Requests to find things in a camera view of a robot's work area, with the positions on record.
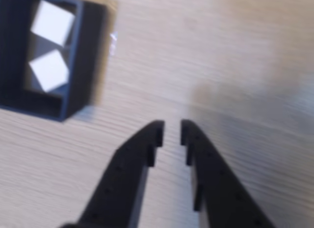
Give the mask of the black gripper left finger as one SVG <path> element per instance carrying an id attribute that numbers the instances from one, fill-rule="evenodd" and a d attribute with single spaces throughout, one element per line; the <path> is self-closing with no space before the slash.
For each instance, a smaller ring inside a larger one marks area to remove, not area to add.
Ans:
<path id="1" fill-rule="evenodd" d="M 162 147 L 164 125 L 163 120 L 150 122 L 115 151 L 82 215 L 65 228 L 138 226 L 148 171 Z"/>

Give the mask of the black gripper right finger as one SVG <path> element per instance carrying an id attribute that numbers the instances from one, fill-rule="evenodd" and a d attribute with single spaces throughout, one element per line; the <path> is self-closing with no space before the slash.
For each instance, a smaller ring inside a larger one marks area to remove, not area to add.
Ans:
<path id="1" fill-rule="evenodd" d="M 191 120 L 181 121 L 181 144 L 191 168 L 193 210 L 201 228 L 272 228 L 213 143 Z"/>

